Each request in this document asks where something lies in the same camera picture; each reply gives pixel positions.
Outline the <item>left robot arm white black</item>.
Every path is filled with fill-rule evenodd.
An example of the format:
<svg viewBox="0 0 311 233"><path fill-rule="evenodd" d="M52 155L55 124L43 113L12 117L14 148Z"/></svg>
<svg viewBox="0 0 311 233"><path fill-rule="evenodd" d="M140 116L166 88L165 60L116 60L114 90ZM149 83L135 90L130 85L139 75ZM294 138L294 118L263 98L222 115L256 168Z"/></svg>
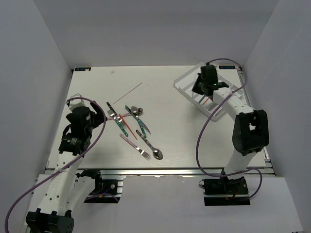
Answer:
<svg viewBox="0 0 311 233"><path fill-rule="evenodd" d="M95 102L90 107L80 103L69 104L66 118L69 125L63 130L59 146L58 162L54 173L47 178L50 182L36 211L29 211L26 223L32 233L70 233L73 231L72 212L91 192L102 190L103 182L93 174L77 174L84 155L95 145L91 142L92 131L105 125L103 109Z"/></svg>

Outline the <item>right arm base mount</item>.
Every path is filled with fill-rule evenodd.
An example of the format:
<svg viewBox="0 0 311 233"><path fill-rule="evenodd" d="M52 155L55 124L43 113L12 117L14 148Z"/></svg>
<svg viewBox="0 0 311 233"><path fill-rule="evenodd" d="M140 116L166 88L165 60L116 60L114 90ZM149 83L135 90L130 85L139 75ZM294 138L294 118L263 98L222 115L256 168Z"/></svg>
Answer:
<svg viewBox="0 0 311 233"><path fill-rule="evenodd" d="M199 182L204 190L205 206L247 206L249 192L244 177L237 180L228 178L204 179Z"/></svg>

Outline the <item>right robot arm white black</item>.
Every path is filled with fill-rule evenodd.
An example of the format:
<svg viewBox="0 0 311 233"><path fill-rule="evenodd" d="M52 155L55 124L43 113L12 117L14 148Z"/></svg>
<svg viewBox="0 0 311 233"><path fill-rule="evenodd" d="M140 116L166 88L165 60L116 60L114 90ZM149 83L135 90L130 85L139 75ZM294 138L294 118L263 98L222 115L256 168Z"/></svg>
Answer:
<svg viewBox="0 0 311 233"><path fill-rule="evenodd" d="M198 139L196 161L204 174L223 178L219 181L219 187L224 193L229 194L237 188L236 180L243 177L253 157L269 144L268 116L264 110L255 110L237 97L236 93L240 88L232 90L226 82L218 81L218 73L214 65L204 65L200 70L192 91L209 97L212 102L218 104L216 109L222 108L232 118L234 150L221 174L209 174L199 163L200 139Z"/></svg>

